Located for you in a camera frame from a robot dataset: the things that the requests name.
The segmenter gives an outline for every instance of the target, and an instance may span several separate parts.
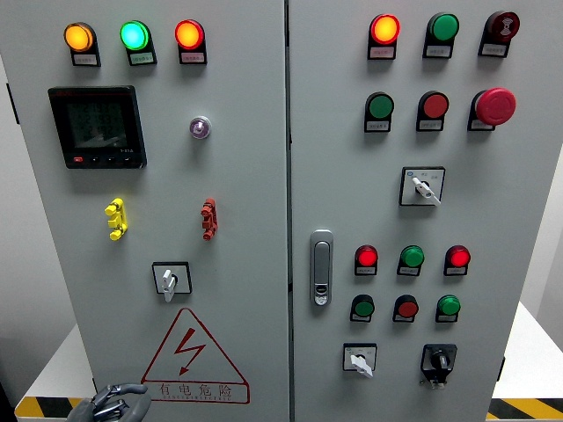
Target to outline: yellow indicator light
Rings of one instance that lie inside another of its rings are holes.
[[[399,31],[400,23],[393,15],[379,15],[371,24],[371,36],[379,44],[392,44]]]
[[[176,25],[176,41],[180,47],[193,50],[203,42],[203,28],[194,20],[184,20]]]
[[[70,24],[64,30],[64,41],[71,50],[82,53],[94,43],[94,31],[82,22]]]

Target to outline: lightning bolt symbol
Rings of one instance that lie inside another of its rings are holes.
[[[189,348],[184,348],[184,346],[186,345],[186,343],[189,341],[189,339],[195,334],[195,330],[193,328],[190,328],[186,335],[184,336],[184,338],[182,339],[182,341],[180,342],[179,346],[176,348],[176,352],[174,352],[174,354],[180,354],[180,353],[185,353],[185,352],[191,352],[192,350],[197,350],[197,352],[195,352],[194,356],[192,357],[192,359],[187,363],[187,365],[185,365],[184,367],[182,367],[179,371],[179,376],[182,376],[183,374],[185,374],[189,369],[187,367],[190,366],[190,364],[195,360],[195,358],[197,358],[197,356],[201,353],[201,351],[203,350],[203,348],[205,347],[205,345],[199,345],[199,346],[194,346],[194,347],[189,347]]]

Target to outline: meter display screen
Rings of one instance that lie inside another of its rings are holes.
[[[69,103],[67,113],[76,148],[127,147],[119,103]]]
[[[48,94],[68,168],[146,165],[135,87],[56,87]]]

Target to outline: warning sign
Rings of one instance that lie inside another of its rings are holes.
[[[157,402],[249,404],[250,387],[191,309],[181,309],[141,383]]]

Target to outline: white switch handle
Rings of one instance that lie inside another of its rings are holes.
[[[166,270],[165,274],[162,276],[162,287],[165,292],[166,302],[170,302],[174,297],[174,288],[176,287],[177,278],[172,271]]]
[[[426,183],[421,182],[418,178],[413,178],[413,183],[418,193],[420,193],[424,198],[430,200],[436,206],[442,204]]]
[[[352,360],[352,365],[355,367],[355,370],[358,371],[360,374],[367,378],[373,378],[373,372],[371,371],[371,367],[366,363],[366,360],[361,356],[350,356]]]

